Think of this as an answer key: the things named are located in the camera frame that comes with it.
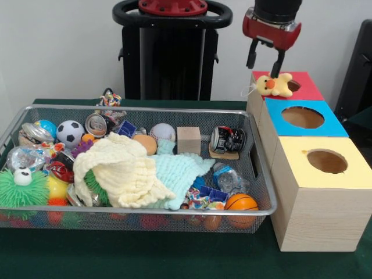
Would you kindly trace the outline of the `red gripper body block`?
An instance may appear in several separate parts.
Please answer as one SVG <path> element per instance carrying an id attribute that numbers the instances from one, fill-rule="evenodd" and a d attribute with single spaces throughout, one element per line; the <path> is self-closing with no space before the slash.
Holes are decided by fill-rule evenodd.
<path id="1" fill-rule="evenodd" d="M 264 22 L 255 15 L 253 7 L 246 11 L 242 24 L 242 31 L 246 37 L 282 50 L 289 50 L 294 45 L 301 29 L 302 23 L 295 21 L 288 24 Z"/>

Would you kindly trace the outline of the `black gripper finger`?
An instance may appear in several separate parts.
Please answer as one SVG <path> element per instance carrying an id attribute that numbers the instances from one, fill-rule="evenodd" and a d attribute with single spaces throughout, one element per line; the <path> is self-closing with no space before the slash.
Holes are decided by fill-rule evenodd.
<path id="1" fill-rule="evenodd" d="M 248 52 L 248 58 L 247 58 L 247 63 L 246 66 L 248 69 L 253 69 L 256 61 L 256 47 L 258 45 L 258 39 L 253 39 L 249 48 Z"/>
<path id="2" fill-rule="evenodd" d="M 278 58 L 274 62 L 273 68 L 270 72 L 270 77 L 271 78 L 277 78 L 278 77 L 278 75 L 280 73 L 280 70 L 281 70 L 281 67 L 282 67 L 282 64 L 283 64 L 283 61 L 284 61 L 284 58 L 285 58 L 285 53 L 286 53 L 285 50 L 277 49 L 277 51 L 278 51 Z"/>

